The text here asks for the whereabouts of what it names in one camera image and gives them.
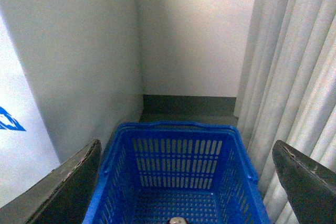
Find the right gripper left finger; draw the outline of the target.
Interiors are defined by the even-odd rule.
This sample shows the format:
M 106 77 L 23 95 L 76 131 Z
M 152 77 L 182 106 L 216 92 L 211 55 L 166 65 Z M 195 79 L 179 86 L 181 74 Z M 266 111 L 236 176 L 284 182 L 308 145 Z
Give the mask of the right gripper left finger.
M 93 140 L 23 194 L 1 208 L 1 223 L 82 223 L 101 160 Z

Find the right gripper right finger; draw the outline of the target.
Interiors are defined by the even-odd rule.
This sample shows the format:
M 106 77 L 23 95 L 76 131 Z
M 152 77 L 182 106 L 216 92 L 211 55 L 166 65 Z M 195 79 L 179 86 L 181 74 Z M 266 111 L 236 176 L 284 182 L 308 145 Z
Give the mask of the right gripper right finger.
M 277 140 L 272 158 L 299 223 L 335 223 L 335 173 Z

